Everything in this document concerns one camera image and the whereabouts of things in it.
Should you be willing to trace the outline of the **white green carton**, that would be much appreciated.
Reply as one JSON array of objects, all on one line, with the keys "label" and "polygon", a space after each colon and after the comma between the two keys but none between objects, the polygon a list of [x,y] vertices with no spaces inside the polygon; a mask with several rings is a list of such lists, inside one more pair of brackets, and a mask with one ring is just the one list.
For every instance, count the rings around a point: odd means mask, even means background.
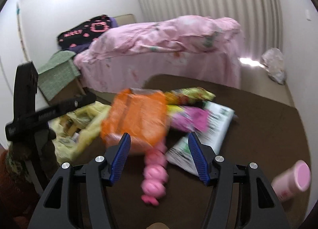
[{"label": "white green carton", "polygon": [[[211,147],[215,154],[220,153],[223,140],[229,129],[235,111],[227,106],[206,101],[203,110],[209,112],[208,129],[206,132],[194,131],[200,142]],[[193,175],[198,175],[194,160],[188,147],[188,136],[182,137],[173,147],[166,152],[167,161]]]}]

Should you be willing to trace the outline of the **black kitty blanket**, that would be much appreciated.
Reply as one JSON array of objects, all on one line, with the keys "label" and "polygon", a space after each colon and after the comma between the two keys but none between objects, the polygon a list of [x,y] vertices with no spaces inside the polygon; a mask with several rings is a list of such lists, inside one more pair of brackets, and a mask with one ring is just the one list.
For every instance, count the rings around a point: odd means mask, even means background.
[{"label": "black kitty blanket", "polygon": [[109,16],[105,14],[96,16],[68,31],[62,32],[57,36],[57,43],[61,49],[90,44],[112,27]]}]

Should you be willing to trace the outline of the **green yellow snack packet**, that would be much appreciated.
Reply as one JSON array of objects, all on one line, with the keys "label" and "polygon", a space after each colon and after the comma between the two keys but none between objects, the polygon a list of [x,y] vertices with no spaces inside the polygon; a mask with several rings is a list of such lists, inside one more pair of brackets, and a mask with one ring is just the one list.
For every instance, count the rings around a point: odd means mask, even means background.
[{"label": "green yellow snack packet", "polygon": [[202,101],[213,101],[215,94],[201,88],[182,88],[164,92],[168,105],[193,105]]}]

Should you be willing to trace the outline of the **green checkered cloth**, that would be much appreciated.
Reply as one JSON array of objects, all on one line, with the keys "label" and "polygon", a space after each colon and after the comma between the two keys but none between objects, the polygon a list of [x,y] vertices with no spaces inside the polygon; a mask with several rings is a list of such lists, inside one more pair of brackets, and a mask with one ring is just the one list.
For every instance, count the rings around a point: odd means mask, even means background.
[{"label": "green checkered cloth", "polygon": [[47,101],[53,100],[63,88],[80,76],[72,51],[59,51],[38,69],[38,87]]}]

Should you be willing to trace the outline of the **pink lidded bottle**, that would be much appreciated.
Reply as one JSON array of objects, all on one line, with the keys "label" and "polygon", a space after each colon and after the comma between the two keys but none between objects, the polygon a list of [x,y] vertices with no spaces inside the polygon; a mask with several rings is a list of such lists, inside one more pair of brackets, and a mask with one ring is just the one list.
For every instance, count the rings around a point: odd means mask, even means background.
[{"label": "pink lidded bottle", "polygon": [[271,185],[280,202],[285,202],[308,190],[311,172],[308,164],[298,160],[293,167],[276,176]]}]

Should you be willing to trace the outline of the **white wall switch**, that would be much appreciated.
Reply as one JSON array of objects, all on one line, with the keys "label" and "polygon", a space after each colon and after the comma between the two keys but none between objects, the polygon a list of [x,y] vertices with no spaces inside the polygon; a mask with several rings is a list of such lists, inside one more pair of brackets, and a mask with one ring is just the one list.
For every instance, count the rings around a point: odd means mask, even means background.
[{"label": "white wall switch", "polygon": [[306,9],[306,20],[311,21],[310,11]]}]

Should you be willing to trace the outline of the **beige headboard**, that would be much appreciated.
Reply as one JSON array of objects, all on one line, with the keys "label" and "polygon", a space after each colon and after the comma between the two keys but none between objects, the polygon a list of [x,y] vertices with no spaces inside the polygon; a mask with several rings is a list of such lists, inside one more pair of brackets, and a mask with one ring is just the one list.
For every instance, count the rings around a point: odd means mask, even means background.
[{"label": "beige headboard", "polygon": [[118,26],[137,23],[133,14],[123,14],[114,18]]}]

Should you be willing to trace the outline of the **orange plastic package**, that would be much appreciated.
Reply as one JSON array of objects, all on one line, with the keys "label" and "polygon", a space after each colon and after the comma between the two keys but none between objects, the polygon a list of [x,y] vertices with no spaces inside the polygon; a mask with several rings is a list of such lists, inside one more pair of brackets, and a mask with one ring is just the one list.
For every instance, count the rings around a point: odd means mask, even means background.
[{"label": "orange plastic package", "polygon": [[166,137],[168,127],[167,101],[162,91],[125,89],[115,96],[101,123],[100,137],[111,147],[128,133],[131,138],[129,153],[143,154]]}]

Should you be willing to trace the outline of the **yellow pink snack bag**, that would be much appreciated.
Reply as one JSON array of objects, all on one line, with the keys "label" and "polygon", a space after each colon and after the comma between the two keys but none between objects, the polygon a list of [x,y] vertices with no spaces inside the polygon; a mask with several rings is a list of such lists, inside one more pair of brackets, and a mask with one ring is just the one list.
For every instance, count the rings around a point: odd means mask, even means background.
[{"label": "yellow pink snack bag", "polygon": [[192,106],[167,105],[170,127],[182,132],[206,132],[209,112]]}]

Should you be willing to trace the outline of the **pink floral bed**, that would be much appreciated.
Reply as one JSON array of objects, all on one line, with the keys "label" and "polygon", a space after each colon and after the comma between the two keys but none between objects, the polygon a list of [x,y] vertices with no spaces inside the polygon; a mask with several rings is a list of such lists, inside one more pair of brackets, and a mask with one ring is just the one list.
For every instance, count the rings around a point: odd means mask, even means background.
[{"label": "pink floral bed", "polygon": [[74,64],[83,86],[98,92],[140,88],[160,74],[239,88],[243,48],[236,20],[187,15],[110,29]]}]

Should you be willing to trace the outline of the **white plastic bag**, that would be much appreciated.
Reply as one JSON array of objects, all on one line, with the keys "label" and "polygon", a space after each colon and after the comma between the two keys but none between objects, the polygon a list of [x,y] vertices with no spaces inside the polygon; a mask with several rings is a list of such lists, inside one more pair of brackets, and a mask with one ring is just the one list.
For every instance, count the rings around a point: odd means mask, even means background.
[{"label": "white plastic bag", "polygon": [[282,52],[277,48],[267,50],[261,56],[268,77],[277,84],[286,82],[285,63]]}]

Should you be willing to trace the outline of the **yellow trash bag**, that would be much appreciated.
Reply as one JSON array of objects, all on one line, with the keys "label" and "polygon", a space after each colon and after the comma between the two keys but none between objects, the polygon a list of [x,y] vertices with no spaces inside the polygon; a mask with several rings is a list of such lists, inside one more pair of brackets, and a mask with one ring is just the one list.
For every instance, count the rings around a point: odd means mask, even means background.
[{"label": "yellow trash bag", "polygon": [[96,101],[49,122],[55,132],[55,156],[59,164],[73,163],[92,144],[108,116],[110,105]]}]

